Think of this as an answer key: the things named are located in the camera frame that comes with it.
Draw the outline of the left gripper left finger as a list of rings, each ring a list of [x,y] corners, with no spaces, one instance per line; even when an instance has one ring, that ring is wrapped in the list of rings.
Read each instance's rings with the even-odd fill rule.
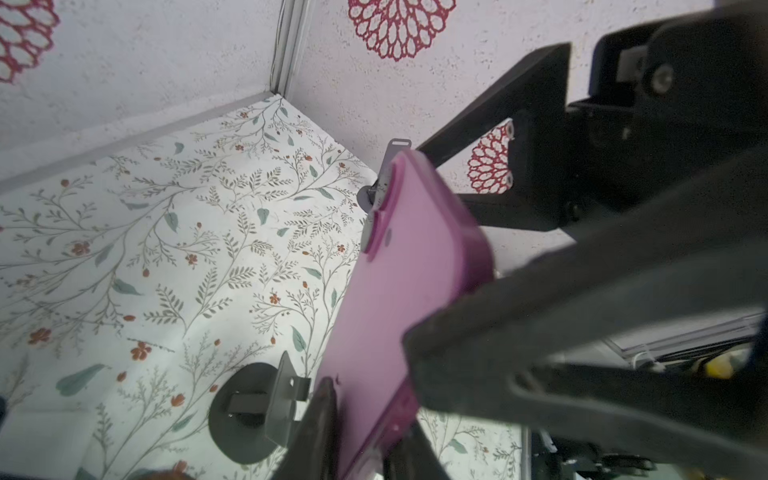
[[[334,382],[319,382],[273,480],[332,480],[338,460],[338,401]]]

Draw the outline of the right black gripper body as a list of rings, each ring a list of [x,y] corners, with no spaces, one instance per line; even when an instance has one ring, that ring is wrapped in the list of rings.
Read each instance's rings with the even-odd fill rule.
[[[421,145],[441,165],[505,118],[502,194],[482,224],[548,231],[546,253],[410,329],[422,406],[692,466],[767,475],[767,335],[729,379],[547,364],[662,321],[767,306],[767,5],[741,1],[603,36],[586,99],[571,47],[526,55]]]

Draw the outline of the purple case phone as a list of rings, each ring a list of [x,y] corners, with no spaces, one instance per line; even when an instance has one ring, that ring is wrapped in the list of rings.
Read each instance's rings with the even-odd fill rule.
[[[403,335],[494,277],[489,242],[430,161],[400,152],[379,180],[317,372],[337,395],[339,479],[370,479],[417,418]]]

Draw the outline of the grey stand middle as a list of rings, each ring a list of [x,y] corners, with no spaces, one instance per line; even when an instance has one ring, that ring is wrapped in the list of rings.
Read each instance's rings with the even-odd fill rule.
[[[391,163],[400,152],[409,149],[411,146],[412,142],[410,139],[392,139],[387,145],[377,180],[372,185],[362,187],[357,193],[358,204],[366,213],[360,241],[362,253],[367,253],[370,249],[378,212],[387,201],[387,194],[393,177]]]

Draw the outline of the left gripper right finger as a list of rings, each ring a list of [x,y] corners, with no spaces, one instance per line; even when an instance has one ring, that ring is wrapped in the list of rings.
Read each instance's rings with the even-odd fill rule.
[[[415,421],[383,464],[386,480],[449,480],[420,423]]]

